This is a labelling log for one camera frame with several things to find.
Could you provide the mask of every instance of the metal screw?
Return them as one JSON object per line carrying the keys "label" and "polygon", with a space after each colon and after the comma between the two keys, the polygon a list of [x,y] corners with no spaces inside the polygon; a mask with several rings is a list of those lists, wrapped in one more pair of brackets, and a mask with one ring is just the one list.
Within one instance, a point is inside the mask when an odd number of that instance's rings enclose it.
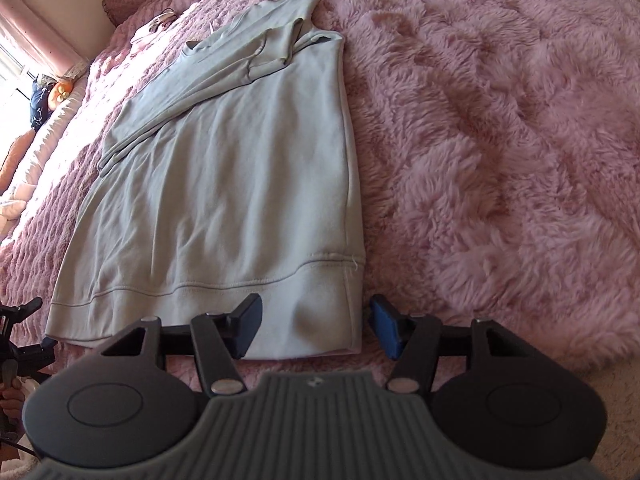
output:
{"label": "metal screw", "polygon": [[244,390],[244,384],[237,379],[218,379],[211,385],[211,391],[217,395],[235,395]]}
{"label": "metal screw", "polygon": [[396,377],[386,384],[386,389],[395,394],[414,394],[420,389],[420,384],[409,377]]}
{"label": "metal screw", "polygon": [[308,384],[309,386],[311,386],[312,388],[317,388],[318,386],[320,386],[322,383],[324,383],[324,379],[321,379],[320,377],[314,377],[313,379],[309,379],[306,384]]}

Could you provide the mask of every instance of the orange pillow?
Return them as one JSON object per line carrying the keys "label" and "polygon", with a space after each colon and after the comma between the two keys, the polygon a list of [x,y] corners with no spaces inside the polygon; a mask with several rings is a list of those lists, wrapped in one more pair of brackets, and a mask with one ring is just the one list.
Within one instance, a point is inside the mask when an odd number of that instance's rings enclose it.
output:
{"label": "orange pillow", "polygon": [[35,136],[36,130],[32,128],[25,134],[16,137],[9,148],[9,153],[6,154],[2,168],[0,168],[0,194],[4,193],[11,185],[15,170],[18,169],[18,164],[24,158]]}
{"label": "orange pillow", "polygon": [[49,92],[49,98],[47,99],[49,110],[55,110],[62,101],[69,97],[73,89],[74,83],[72,81],[58,81]]}

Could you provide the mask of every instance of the black cable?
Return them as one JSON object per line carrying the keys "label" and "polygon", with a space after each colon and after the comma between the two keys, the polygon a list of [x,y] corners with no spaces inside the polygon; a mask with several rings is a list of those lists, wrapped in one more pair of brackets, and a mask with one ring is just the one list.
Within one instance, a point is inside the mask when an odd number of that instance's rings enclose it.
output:
{"label": "black cable", "polygon": [[15,449],[19,449],[20,451],[23,451],[25,453],[29,453],[30,455],[33,455],[36,458],[38,457],[28,447],[21,446],[20,444],[16,444],[15,442],[11,442],[8,438],[3,438],[3,437],[0,436],[0,442],[2,442],[3,444],[7,444],[8,446],[15,447]]}

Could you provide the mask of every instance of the human hand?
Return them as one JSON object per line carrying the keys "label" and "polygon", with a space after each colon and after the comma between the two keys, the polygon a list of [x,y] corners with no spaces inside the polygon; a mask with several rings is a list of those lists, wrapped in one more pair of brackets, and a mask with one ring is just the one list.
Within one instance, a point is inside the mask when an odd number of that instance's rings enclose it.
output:
{"label": "human hand", "polygon": [[4,411],[4,414],[9,417],[12,424],[15,424],[18,428],[18,433],[22,434],[22,407],[24,406],[24,393],[22,392],[22,383],[17,377],[14,378],[13,383],[9,388],[6,388],[4,384],[0,384],[0,392],[2,392],[2,398],[0,399],[0,408]]}

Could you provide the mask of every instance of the navy pillow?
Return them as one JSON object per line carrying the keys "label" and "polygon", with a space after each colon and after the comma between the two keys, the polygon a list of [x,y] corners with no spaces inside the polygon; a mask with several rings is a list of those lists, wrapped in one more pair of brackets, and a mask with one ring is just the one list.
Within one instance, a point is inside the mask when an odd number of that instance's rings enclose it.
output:
{"label": "navy pillow", "polygon": [[37,80],[31,85],[31,127],[38,131],[40,127],[49,119],[51,112],[49,111],[49,92],[53,90],[56,84],[54,82],[47,83],[45,86],[38,86]]}

